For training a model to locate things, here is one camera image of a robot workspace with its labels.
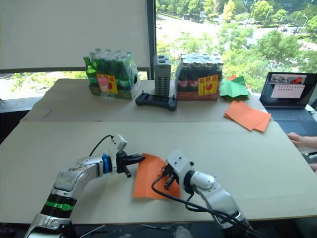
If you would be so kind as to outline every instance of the blue ring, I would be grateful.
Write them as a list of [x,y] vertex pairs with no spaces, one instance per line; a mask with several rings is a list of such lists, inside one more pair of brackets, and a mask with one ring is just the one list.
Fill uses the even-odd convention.
[[108,156],[106,153],[103,154],[102,159],[104,161],[104,174],[109,173],[109,163],[108,163]]

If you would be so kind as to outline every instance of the laptop screen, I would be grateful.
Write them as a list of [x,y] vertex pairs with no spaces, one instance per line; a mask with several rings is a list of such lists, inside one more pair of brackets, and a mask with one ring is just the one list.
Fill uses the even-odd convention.
[[263,106],[305,107],[317,83],[315,73],[277,73],[267,75],[260,101]]

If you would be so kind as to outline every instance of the laptop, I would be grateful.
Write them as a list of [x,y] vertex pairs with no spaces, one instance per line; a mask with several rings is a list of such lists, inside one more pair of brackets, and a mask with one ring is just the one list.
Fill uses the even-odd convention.
[[316,83],[315,73],[268,73],[260,101],[285,133],[317,136],[317,122],[305,110]]

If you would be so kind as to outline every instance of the orange paper stack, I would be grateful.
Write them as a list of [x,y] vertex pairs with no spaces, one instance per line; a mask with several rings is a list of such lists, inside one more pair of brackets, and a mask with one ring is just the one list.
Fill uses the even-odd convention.
[[244,102],[233,101],[224,116],[242,125],[248,130],[265,131],[271,114],[250,108]]

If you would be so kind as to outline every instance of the white roller shade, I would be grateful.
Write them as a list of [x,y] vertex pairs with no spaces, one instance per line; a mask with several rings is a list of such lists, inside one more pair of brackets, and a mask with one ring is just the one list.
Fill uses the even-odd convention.
[[0,0],[0,69],[84,66],[95,48],[149,67],[145,0]]

